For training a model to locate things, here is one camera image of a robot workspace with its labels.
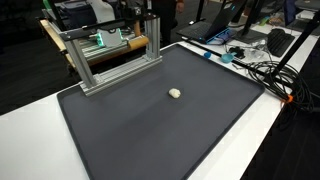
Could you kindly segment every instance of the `small white object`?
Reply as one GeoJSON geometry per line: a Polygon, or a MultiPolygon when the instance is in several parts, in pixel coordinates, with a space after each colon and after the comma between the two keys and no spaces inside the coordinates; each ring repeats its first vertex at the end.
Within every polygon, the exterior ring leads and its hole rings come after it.
{"type": "Polygon", "coordinates": [[[180,97],[181,92],[180,92],[178,89],[172,88],[172,89],[170,89],[169,94],[170,94],[173,98],[177,99],[177,98],[180,97]]]}
{"type": "Polygon", "coordinates": [[[262,39],[261,42],[260,42],[260,45],[265,45],[265,44],[267,44],[266,40],[262,39]]]}
{"type": "Polygon", "coordinates": [[[314,16],[314,12],[312,11],[307,11],[307,10],[303,10],[301,13],[296,15],[296,19],[306,19],[306,20],[310,20],[313,19],[314,16]]]}

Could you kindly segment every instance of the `gray mat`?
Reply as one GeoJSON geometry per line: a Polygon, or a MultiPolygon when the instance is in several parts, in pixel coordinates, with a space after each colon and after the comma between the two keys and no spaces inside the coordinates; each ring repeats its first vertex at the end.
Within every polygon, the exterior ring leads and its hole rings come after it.
{"type": "Polygon", "coordinates": [[[264,88],[174,46],[163,63],[92,97],[58,95],[91,179],[187,178],[264,88]],[[181,90],[173,99],[171,88],[181,90]]]}

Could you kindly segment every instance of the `table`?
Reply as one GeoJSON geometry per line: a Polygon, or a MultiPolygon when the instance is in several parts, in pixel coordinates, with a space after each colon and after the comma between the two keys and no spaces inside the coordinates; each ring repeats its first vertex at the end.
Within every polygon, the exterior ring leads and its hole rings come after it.
{"type": "MultiPolygon", "coordinates": [[[[272,27],[266,25],[254,29],[268,33],[272,27]]],[[[289,64],[300,70],[316,41],[316,37],[308,37],[289,64]]],[[[205,52],[186,42],[179,44],[201,55],[205,52]]],[[[219,53],[225,51],[220,46],[206,47],[219,53]]],[[[216,56],[210,60],[246,75],[244,70],[236,70],[231,63],[221,63],[216,56]]],[[[0,117],[0,179],[88,179],[56,95],[0,117]]],[[[277,98],[267,91],[262,94],[209,153],[190,179],[240,179],[280,110],[277,98]]]]}

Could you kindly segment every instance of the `black cable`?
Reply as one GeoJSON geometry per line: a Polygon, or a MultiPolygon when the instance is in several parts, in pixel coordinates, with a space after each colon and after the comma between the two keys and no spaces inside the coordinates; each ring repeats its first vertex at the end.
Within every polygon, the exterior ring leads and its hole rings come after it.
{"type": "Polygon", "coordinates": [[[310,93],[311,93],[311,95],[313,95],[314,97],[316,97],[316,98],[319,98],[319,99],[320,99],[320,95],[315,94],[315,93],[313,93],[313,92],[310,92],[310,93]]]}
{"type": "Polygon", "coordinates": [[[314,108],[312,95],[314,93],[310,92],[299,72],[290,65],[286,65],[281,71],[276,72],[275,76],[272,76],[272,72],[276,70],[278,64],[279,62],[273,61],[249,63],[248,65],[254,69],[249,71],[249,75],[290,106],[292,112],[295,110],[312,112],[314,108]],[[257,70],[264,70],[266,75],[258,75],[257,70]],[[285,84],[287,87],[288,84],[290,85],[288,88],[292,90],[291,94],[288,94],[285,84]]]}

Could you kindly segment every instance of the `white device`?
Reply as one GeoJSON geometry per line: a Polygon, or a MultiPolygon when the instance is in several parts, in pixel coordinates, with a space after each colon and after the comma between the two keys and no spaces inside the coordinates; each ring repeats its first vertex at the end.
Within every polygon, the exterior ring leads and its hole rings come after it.
{"type": "MultiPolygon", "coordinates": [[[[103,23],[115,20],[113,8],[110,4],[102,0],[87,0],[91,5],[96,17],[97,23],[103,23]]],[[[99,46],[114,47],[122,43],[122,36],[120,29],[105,31],[98,29],[98,39],[100,40],[99,46]]]]}
{"type": "Polygon", "coordinates": [[[314,12],[303,10],[299,14],[296,15],[296,19],[305,19],[305,20],[311,20],[313,19],[314,12]]]}

